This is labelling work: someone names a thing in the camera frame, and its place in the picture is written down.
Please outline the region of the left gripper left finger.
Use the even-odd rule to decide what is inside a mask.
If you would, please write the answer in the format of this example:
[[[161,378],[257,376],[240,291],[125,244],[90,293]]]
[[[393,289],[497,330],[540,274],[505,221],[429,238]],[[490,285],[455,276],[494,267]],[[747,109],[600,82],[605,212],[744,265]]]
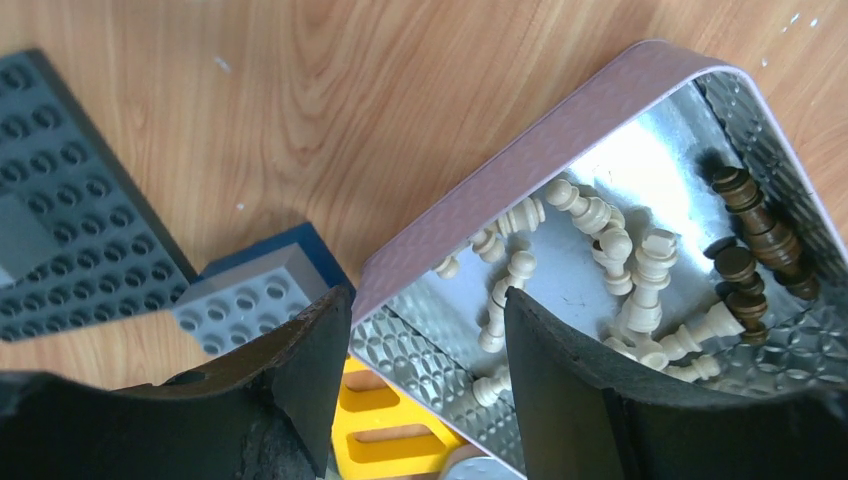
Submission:
[[[317,479],[351,326],[332,288],[295,319],[163,384],[1,375],[5,479]]]

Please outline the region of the cream white chess piece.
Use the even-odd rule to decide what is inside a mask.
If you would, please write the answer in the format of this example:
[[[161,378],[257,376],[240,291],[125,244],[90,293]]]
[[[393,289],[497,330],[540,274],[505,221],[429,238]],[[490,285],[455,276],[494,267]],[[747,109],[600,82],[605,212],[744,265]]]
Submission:
[[[614,205],[599,197],[586,197],[565,179],[555,179],[545,188],[545,199],[556,210],[567,212],[582,233],[599,240],[608,231],[625,230],[625,219]]]

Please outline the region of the dark brown chess piece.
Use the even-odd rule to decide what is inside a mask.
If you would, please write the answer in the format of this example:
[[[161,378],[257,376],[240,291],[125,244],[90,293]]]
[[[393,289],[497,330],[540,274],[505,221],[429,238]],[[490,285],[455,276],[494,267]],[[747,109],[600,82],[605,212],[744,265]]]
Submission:
[[[711,188],[722,197],[726,210],[741,221],[743,241],[773,272],[777,283],[799,299],[817,299],[820,286],[802,259],[796,233],[769,211],[765,195],[749,171],[723,166],[713,174]]]

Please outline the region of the silver tin lid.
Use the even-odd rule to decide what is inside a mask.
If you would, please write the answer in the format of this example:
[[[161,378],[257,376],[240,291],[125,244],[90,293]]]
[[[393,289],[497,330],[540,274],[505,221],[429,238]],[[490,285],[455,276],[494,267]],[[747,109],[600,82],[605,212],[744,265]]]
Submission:
[[[498,459],[486,455],[475,445],[467,444],[454,450],[439,473],[438,480],[520,480]]]

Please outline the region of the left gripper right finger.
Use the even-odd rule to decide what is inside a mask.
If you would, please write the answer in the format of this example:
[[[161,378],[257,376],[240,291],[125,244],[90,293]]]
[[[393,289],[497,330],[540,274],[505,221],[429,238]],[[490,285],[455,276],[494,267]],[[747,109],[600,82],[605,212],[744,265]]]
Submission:
[[[607,348],[526,292],[506,346],[530,479],[843,479],[847,391],[755,399],[690,384]]]

